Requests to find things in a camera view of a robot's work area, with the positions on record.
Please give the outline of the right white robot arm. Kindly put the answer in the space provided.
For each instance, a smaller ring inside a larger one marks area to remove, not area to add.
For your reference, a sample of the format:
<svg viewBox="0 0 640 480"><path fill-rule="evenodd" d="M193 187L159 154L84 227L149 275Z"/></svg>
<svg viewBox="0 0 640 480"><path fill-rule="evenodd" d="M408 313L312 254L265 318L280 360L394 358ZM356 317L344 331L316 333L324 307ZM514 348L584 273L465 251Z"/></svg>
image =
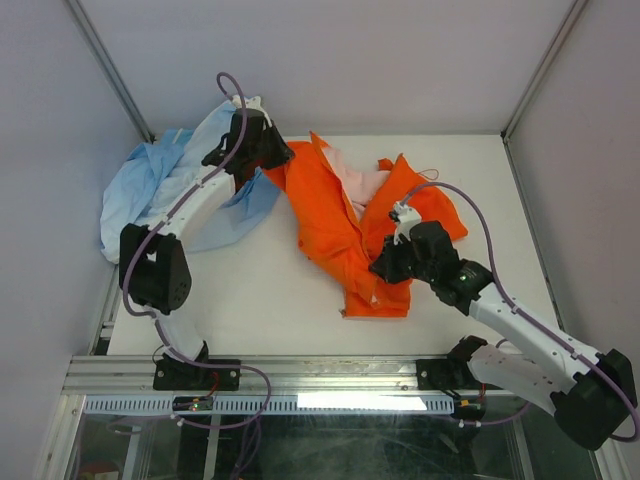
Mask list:
<svg viewBox="0 0 640 480"><path fill-rule="evenodd" d="M549 327L500 289L493 272L462 259L437 221L393 215L373 273L391 283L418 280L462 315L499 333L516 348L508 354L474 336L450 351L448 378L459 387L475 381L507 390L548 413L580 447L596 451L617 429L639 419L633 367L620 351L602 353Z"/></svg>

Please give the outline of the orange jacket pink lining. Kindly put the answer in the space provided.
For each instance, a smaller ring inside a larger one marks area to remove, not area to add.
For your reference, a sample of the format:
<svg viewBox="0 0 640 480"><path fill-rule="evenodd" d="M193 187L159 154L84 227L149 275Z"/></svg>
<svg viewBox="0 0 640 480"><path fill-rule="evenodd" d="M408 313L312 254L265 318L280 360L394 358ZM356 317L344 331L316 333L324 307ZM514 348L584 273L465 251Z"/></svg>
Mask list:
<svg viewBox="0 0 640 480"><path fill-rule="evenodd" d="M468 230L440 189L405 159L381 159L369 171L354 168L343 152L316 134L289 144L293 158L267 177L287 196L298 222L298 248L344 289L347 317L403 318L410 308L409 281L388 284L370 272L395 225L394 204L416 187L409 204L425 221L438 221L451 239Z"/></svg>

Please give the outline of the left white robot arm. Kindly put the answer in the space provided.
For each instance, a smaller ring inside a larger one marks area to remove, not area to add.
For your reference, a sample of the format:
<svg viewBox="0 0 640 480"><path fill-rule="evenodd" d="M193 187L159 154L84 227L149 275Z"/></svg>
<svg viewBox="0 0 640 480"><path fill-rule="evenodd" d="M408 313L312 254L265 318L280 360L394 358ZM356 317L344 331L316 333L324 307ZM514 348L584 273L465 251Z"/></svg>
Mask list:
<svg viewBox="0 0 640 480"><path fill-rule="evenodd" d="M119 283L126 310L152 319L175 377L194 389L210 366L206 341L177 312L192 286L187 256L229 246L261 223L280 195L267 173L294 154L264 108L225 104L196 128L184 157L187 184L147 223L122 229Z"/></svg>

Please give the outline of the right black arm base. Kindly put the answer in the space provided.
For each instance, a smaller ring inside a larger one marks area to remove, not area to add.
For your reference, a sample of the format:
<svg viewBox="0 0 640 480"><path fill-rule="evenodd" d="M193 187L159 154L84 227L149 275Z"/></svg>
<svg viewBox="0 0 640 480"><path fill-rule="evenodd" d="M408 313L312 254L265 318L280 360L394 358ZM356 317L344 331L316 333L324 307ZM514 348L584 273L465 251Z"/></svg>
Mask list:
<svg viewBox="0 0 640 480"><path fill-rule="evenodd" d="M418 389L449 393L479 390L481 383L472 375L468 362L477 350L487 345L486 340L470 335L461 339L445 356L416 360Z"/></svg>

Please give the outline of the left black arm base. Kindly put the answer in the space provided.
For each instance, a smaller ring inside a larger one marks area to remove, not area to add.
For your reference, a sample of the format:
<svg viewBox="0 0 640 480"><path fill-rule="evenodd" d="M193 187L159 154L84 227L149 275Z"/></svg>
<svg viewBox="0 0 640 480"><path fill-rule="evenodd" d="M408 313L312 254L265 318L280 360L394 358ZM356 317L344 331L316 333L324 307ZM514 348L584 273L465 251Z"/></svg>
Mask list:
<svg viewBox="0 0 640 480"><path fill-rule="evenodd" d="M153 360L155 373L153 389L156 391L237 391L240 385L240 361L238 359L211 359L204 345L196 362L215 365L204 368L185 363L169 353Z"/></svg>

